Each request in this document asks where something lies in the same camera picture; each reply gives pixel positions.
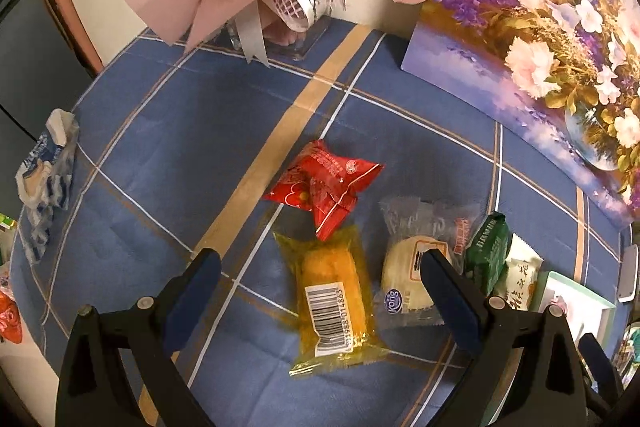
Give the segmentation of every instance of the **painting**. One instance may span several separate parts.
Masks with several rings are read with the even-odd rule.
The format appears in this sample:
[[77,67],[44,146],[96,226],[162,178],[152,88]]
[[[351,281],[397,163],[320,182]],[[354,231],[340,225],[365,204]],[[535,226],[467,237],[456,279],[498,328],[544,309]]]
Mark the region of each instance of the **painting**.
[[402,68],[532,144],[620,227],[640,216],[637,0],[429,0]]

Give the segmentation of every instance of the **metal bolt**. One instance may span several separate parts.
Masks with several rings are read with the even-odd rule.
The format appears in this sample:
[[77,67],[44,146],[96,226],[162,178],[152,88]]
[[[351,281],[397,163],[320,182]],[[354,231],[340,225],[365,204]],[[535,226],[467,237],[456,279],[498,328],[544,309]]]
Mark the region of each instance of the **metal bolt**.
[[489,297],[489,306],[491,306],[491,308],[493,308],[494,310],[501,310],[506,305],[507,303],[504,301],[502,297],[498,297],[495,295],[493,297]]
[[551,306],[549,306],[549,313],[551,313],[554,317],[562,317],[564,315],[562,308],[557,304],[551,304]]
[[91,306],[91,304],[85,304],[78,310],[78,315],[82,315],[82,317],[86,317],[92,311],[94,311],[94,307]]
[[153,297],[141,297],[138,299],[138,308],[141,310],[148,310],[151,306],[154,305]]

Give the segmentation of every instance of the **green snack package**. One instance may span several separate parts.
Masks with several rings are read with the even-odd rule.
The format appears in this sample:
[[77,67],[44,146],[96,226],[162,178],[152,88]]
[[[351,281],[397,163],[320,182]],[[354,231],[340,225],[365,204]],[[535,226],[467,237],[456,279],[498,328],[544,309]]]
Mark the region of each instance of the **green snack package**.
[[511,246],[511,232],[504,214],[492,212],[465,251],[465,275],[489,296],[498,282]]

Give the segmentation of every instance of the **barcode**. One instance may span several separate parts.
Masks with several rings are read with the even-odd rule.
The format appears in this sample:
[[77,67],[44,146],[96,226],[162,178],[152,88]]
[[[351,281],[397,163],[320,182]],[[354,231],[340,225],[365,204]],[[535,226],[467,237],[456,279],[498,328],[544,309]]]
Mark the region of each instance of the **barcode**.
[[305,287],[306,302],[318,335],[316,357],[351,353],[353,328],[341,282]]

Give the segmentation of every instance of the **yellow snack package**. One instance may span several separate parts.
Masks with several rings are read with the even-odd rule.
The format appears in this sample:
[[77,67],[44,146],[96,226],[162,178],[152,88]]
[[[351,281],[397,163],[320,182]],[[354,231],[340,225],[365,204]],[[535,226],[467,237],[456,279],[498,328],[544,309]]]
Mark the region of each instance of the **yellow snack package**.
[[383,359],[388,350],[376,335],[357,228],[338,230],[324,242],[274,237],[296,277],[300,356],[289,374],[325,373]]

